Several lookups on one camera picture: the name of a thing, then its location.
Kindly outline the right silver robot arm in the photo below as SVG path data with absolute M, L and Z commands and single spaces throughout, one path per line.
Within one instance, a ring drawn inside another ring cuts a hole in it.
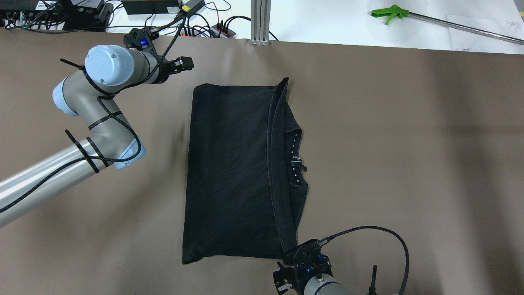
M 326 267 L 297 264 L 286 267 L 278 263 L 273 272 L 273 281 L 279 295 L 294 292 L 297 295 L 355 295 L 337 281 Z

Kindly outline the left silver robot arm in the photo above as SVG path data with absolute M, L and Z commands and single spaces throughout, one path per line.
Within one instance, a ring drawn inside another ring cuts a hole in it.
M 161 84 L 171 75 L 191 71 L 190 57 L 169 60 L 145 49 L 96 45 L 52 92 L 54 104 L 83 121 L 90 135 L 1 183 L 1 227 L 38 208 L 54 196 L 114 166 L 124 169 L 144 157 L 146 149 L 114 101 L 119 92 Z

